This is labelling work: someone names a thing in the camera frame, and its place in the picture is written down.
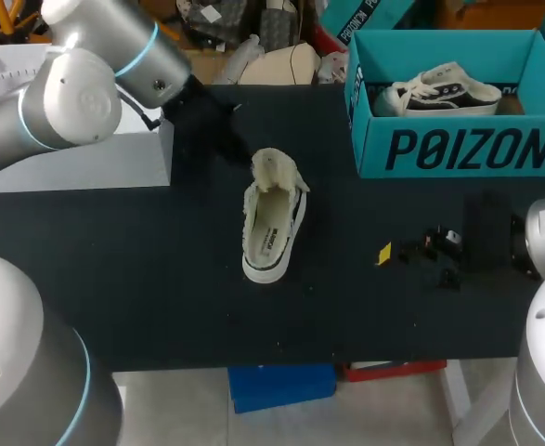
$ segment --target shoe sole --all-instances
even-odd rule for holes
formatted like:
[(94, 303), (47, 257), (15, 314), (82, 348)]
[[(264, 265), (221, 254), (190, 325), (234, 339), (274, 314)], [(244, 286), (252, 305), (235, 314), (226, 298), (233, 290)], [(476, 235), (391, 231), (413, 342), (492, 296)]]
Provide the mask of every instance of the shoe sole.
[(275, 268), (269, 269), (267, 271), (260, 271), (258, 269), (254, 269), (249, 263), (247, 263), (245, 256), (243, 256), (243, 261), (242, 261), (243, 272), (245, 273), (245, 276), (247, 276), (247, 278), (250, 281), (255, 283), (268, 284), (268, 283), (277, 282), (280, 279), (282, 279), (282, 276), (284, 276), (285, 272), (287, 272), (287, 269), (289, 268), (292, 246), (294, 244), (294, 239), (297, 238), (297, 234), (299, 233), (299, 228), (301, 228), (301, 223), (303, 222), (303, 219), (305, 218), (306, 208), (307, 208), (307, 194), (305, 192), (302, 192), (301, 203), (299, 205), (299, 211), (297, 212), (297, 217), (294, 220), (294, 224), (292, 225), (291, 238), (289, 239), (289, 243), (287, 244), (286, 249), (282, 253), (280, 262), (277, 264)]
[(459, 109), (446, 110), (406, 110), (404, 116), (399, 116), (396, 111), (396, 105), (390, 104), (383, 95), (380, 95), (375, 101), (373, 107), (373, 116), (381, 118), (422, 118), (422, 117), (449, 117), (449, 116), (492, 116), (497, 112), (499, 103), (484, 105), (480, 107), (467, 107)]

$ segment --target white canvas sneaker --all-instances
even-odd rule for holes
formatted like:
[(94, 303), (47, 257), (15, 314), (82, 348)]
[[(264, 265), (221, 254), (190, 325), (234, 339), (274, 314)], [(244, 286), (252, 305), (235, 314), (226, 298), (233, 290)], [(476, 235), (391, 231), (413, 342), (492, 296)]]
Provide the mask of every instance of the white canvas sneaker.
[(243, 209), (243, 271), (253, 282), (272, 283), (289, 267), (309, 188), (292, 158), (277, 149), (253, 156), (253, 177)]
[(480, 116), (497, 111), (501, 91), (471, 78), (456, 62), (394, 82), (375, 101), (376, 116)]

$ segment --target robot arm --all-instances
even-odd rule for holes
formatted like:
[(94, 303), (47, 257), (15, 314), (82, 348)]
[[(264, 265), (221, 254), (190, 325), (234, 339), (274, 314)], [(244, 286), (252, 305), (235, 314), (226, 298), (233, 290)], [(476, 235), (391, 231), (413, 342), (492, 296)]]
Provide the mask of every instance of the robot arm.
[(142, 106), (163, 108), (182, 152), (212, 150), (249, 165), (231, 129), (233, 107), (203, 88), (134, 0), (45, 0), (41, 13), (54, 46), (32, 82), (0, 98), (0, 170), (110, 137), (122, 115), (116, 83)]

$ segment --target teal shoe box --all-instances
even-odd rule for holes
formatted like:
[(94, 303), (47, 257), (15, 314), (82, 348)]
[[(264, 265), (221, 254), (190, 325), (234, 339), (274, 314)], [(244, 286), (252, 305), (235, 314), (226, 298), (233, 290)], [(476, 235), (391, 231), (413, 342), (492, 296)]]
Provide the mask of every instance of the teal shoe box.
[(331, 0), (320, 21), (327, 31), (348, 45), (356, 30), (391, 30), (413, 3), (414, 0)]
[[(370, 95), (457, 61), (524, 114), (375, 117)], [(535, 31), (358, 31), (344, 95), (363, 178), (545, 177), (545, 41)]]

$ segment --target yellow sticker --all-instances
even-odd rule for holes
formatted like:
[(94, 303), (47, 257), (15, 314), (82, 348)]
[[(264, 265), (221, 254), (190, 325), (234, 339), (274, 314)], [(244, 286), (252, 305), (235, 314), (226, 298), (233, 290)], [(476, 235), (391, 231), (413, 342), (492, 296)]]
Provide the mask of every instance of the yellow sticker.
[(392, 257), (392, 242), (389, 242), (382, 251), (380, 251), (380, 258), (379, 262), (376, 263), (378, 267), (383, 265), (385, 262), (387, 262)]

